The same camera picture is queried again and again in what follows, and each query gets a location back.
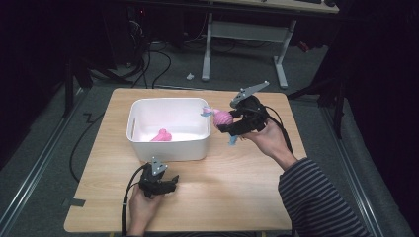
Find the person's left hand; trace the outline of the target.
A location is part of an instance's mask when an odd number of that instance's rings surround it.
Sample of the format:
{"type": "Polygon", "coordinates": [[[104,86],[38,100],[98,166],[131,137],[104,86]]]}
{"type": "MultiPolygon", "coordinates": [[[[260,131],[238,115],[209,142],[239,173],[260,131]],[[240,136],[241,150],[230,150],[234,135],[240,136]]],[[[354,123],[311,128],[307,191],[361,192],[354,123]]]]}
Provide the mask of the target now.
{"type": "Polygon", "coordinates": [[[139,187],[135,187],[129,201],[130,224],[129,229],[144,229],[153,219],[164,199],[164,195],[148,198],[139,187]]]}

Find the pink rope ball toy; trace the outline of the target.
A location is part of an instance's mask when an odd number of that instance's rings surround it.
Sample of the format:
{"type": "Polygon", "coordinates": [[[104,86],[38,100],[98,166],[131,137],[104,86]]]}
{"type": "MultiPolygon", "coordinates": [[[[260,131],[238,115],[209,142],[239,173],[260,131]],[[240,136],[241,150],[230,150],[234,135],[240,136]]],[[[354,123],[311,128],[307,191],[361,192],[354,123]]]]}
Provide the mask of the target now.
{"type": "Polygon", "coordinates": [[[222,130],[228,125],[232,125],[234,123],[234,118],[230,112],[222,111],[208,106],[203,107],[201,116],[205,118],[212,117],[213,126],[218,130],[222,130]]]}

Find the white-legged wooden desk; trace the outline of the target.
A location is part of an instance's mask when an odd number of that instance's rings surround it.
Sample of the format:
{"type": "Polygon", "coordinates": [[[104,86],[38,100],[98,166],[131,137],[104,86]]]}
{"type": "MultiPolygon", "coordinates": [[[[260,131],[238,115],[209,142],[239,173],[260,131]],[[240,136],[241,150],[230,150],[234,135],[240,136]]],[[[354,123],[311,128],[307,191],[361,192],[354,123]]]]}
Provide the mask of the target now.
{"type": "MultiPolygon", "coordinates": [[[[256,15],[256,10],[282,10],[291,14],[319,14],[320,16],[332,16],[339,13],[339,8],[329,0],[209,0],[211,7],[231,6],[249,7],[256,15]]],[[[293,36],[297,22],[296,17],[287,20],[284,26],[271,24],[262,25],[258,23],[245,23],[235,20],[215,20],[212,13],[207,14],[207,36],[206,51],[203,61],[202,80],[210,79],[211,66],[211,41],[213,38],[253,40],[261,42],[279,43],[282,47],[279,54],[273,57],[277,72],[279,85],[282,89],[288,88],[288,81],[285,75],[283,60],[293,36]]]]}

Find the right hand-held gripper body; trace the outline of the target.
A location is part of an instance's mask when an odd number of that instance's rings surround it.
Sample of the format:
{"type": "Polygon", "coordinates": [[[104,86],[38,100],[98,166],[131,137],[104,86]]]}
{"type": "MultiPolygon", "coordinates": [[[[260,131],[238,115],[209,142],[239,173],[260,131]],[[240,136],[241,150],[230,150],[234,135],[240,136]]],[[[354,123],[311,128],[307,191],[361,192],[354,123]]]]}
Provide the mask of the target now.
{"type": "Polygon", "coordinates": [[[265,120],[269,114],[264,105],[255,96],[256,92],[269,85],[268,81],[248,87],[241,88],[238,94],[231,100],[230,106],[233,110],[244,111],[245,115],[240,118],[245,124],[245,132],[252,130],[261,131],[265,128],[265,120]]]}

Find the person's right hand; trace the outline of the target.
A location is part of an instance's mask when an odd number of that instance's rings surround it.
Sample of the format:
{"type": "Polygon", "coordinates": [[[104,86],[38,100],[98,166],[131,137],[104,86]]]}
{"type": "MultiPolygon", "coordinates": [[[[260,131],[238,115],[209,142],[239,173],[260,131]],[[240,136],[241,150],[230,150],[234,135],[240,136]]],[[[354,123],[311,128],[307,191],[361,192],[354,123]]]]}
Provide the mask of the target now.
{"type": "Polygon", "coordinates": [[[266,121],[263,130],[249,132],[242,137],[254,142],[262,153],[272,158],[284,171],[297,161],[288,149],[281,129],[270,119],[266,121]]]}

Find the white plastic bin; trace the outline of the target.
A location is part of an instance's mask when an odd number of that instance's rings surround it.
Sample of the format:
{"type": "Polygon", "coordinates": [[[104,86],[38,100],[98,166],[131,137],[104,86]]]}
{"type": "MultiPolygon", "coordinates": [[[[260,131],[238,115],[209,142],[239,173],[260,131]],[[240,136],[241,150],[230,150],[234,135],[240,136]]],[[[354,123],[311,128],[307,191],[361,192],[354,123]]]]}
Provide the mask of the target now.
{"type": "Polygon", "coordinates": [[[210,118],[201,116],[208,103],[201,98],[152,98],[135,101],[128,116],[126,137],[138,159],[148,162],[201,160],[210,143],[210,118]],[[160,129],[171,141],[152,141],[160,129]]]}

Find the metal floor rail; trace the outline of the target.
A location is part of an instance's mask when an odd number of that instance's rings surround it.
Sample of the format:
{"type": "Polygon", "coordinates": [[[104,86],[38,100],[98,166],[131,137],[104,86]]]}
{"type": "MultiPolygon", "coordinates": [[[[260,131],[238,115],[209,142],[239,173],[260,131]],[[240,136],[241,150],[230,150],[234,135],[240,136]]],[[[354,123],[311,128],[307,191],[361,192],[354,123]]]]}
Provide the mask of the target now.
{"type": "Polygon", "coordinates": [[[351,162],[348,151],[344,145],[344,142],[336,135],[333,127],[333,118],[328,109],[320,108],[323,118],[328,126],[328,130],[331,132],[334,143],[339,152],[339,157],[343,165],[343,170],[351,188],[352,195],[357,204],[358,210],[369,229],[369,231],[376,237],[383,237],[379,223],[377,222],[376,215],[373,211],[370,199],[367,197],[366,192],[363,189],[361,181],[356,173],[356,170],[351,162]]]}
{"type": "Polygon", "coordinates": [[[88,89],[77,89],[72,94],[74,105],[66,114],[65,92],[60,90],[30,126],[29,133],[0,171],[0,237],[9,234],[50,162],[74,111],[88,93],[88,89]]]}

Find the black metal stand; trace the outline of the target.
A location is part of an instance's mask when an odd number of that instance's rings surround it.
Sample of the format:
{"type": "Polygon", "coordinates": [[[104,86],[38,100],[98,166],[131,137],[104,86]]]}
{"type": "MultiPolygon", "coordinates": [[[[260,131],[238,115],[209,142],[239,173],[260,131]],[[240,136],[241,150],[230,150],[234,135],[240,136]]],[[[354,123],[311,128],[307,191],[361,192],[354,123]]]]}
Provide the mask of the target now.
{"type": "Polygon", "coordinates": [[[346,66],[329,72],[327,76],[314,80],[309,86],[288,95],[289,100],[297,99],[304,95],[318,95],[317,105],[321,108],[334,107],[332,128],[338,138],[341,138],[343,106],[348,79],[346,66]]]}
{"type": "Polygon", "coordinates": [[[74,106],[74,81],[77,81],[79,86],[83,89],[90,89],[93,86],[88,61],[83,57],[70,57],[65,64],[65,100],[63,113],[65,118],[70,115],[74,106]]]}

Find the black computer tower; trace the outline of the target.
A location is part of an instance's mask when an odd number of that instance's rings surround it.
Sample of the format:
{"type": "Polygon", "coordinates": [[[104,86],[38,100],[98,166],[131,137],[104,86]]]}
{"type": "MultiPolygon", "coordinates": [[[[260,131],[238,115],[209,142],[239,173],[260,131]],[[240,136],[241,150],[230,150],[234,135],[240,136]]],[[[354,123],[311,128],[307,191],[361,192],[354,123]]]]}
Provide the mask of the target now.
{"type": "Polygon", "coordinates": [[[142,55],[147,47],[147,23],[145,9],[128,6],[126,8],[128,19],[128,31],[133,44],[133,62],[140,64],[142,55]]]}

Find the pink bone toy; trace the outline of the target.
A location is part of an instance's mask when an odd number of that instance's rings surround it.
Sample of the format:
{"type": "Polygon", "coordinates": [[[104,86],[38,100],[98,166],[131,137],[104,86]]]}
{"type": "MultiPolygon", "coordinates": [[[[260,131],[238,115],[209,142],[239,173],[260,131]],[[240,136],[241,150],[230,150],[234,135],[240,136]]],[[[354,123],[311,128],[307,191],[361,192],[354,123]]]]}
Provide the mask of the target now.
{"type": "Polygon", "coordinates": [[[166,129],[162,128],[158,131],[158,134],[152,138],[152,141],[171,141],[172,134],[166,129]]]}

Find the grey tape strip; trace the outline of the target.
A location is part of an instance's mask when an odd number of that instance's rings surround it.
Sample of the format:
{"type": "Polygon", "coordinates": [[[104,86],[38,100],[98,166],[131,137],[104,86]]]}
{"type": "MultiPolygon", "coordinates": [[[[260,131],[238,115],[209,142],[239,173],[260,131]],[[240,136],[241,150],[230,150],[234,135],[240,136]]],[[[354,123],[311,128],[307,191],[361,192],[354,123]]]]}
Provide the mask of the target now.
{"type": "Polygon", "coordinates": [[[69,207],[69,206],[78,206],[78,207],[83,207],[85,204],[86,200],[85,199],[79,199],[79,198],[65,198],[62,202],[62,205],[64,207],[69,207]]]}

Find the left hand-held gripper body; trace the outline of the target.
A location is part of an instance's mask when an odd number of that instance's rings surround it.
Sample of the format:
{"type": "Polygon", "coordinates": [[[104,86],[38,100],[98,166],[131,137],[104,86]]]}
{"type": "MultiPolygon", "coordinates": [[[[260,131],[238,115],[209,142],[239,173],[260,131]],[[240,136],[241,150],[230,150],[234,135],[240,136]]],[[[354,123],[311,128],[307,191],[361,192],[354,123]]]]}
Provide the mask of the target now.
{"type": "Polygon", "coordinates": [[[161,186],[166,186],[161,181],[168,166],[157,158],[153,157],[150,162],[143,165],[143,171],[138,182],[139,187],[143,190],[147,198],[155,196],[153,191],[161,186]]]}

